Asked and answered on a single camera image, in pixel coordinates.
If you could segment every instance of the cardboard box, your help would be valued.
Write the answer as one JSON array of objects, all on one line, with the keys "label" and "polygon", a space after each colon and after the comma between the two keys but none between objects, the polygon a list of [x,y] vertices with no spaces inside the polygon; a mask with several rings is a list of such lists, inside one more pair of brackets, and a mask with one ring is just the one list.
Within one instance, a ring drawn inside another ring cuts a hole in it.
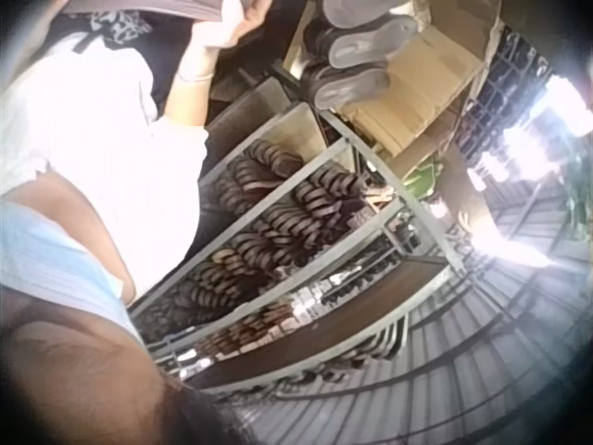
[{"label": "cardboard box", "polygon": [[[433,22],[391,60],[389,91],[377,99],[340,110],[394,157],[411,148],[460,98],[492,55],[491,41],[499,23],[500,0],[428,3]],[[451,110],[458,117],[464,102],[463,98]],[[420,141],[424,148],[426,143],[430,141]]]},{"label": "cardboard box", "polygon": [[389,91],[340,113],[397,156],[459,96],[482,65],[430,25],[390,62]]}]

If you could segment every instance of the shoe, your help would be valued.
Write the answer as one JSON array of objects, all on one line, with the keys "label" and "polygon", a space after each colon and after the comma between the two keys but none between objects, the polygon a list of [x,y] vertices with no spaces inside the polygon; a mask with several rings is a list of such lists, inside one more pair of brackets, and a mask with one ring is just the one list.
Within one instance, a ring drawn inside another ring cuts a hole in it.
[{"label": "shoe", "polygon": [[379,19],[408,0],[317,0],[320,15],[336,28],[348,29]]},{"label": "shoe", "polygon": [[310,104],[323,110],[380,95],[389,89],[391,79],[386,63],[369,63],[348,70],[327,65],[309,67],[301,82]]},{"label": "shoe", "polygon": [[318,60],[344,69],[384,60],[417,31],[418,23],[410,16],[385,15],[351,30],[338,30],[317,19],[305,30],[304,41],[307,51]]},{"label": "shoe", "polygon": [[[241,0],[245,11],[253,0]],[[222,0],[70,0],[62,12],[108,12],[122,9],[154,11],[194,20],[221,21]]]}]

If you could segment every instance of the white sleeve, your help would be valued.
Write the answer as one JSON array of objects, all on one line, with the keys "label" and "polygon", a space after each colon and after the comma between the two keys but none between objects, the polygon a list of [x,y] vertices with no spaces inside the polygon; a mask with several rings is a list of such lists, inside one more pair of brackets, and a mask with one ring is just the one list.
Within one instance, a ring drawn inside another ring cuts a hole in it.
[{"label": "white sleeve", "polygon": [[207,154],[208,132],[204,127],[180,125],[163,116],[150,124],[150,131],[155,144],[162,148],[164,159],[182,171],[191,166],[197,180]]}]

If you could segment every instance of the shoe sole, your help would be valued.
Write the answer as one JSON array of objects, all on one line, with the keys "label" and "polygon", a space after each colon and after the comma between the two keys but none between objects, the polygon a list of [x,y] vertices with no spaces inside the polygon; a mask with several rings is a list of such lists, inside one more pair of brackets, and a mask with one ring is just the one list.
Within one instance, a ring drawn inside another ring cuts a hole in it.
[{"label": "shoe sole", "polygon": [[368,68],[357,74],[347,71],[313,83],[310,102],[317,109],[339,108],[362,99],[373,98],[389,89],[391,79],[384,68]]},{"label": "shoe sole", "polygon": [[409,16],[394,17],[376,30],[337,37],[328,51],[329,64],[339,70],[385,59],[396,53],[418,31]]},{"label": "shoe sole", "polygon": [[336,28],[349,29],[371,23],[408,0],[318,0],[323,17]]}]

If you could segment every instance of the person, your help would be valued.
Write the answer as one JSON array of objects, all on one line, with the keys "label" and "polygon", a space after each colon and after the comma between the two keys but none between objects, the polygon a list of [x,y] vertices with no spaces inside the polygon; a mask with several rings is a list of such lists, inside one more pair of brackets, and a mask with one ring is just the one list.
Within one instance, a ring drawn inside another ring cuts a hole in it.
[{"label": "person", "polygon": [[58,443],[238,444],[233,416],[159,371],[126,312],[196,233],[219,51],[271,0],[196,22],[157,119],[151,72],[101,36],[59,41],[2,103],[2,377]]}]

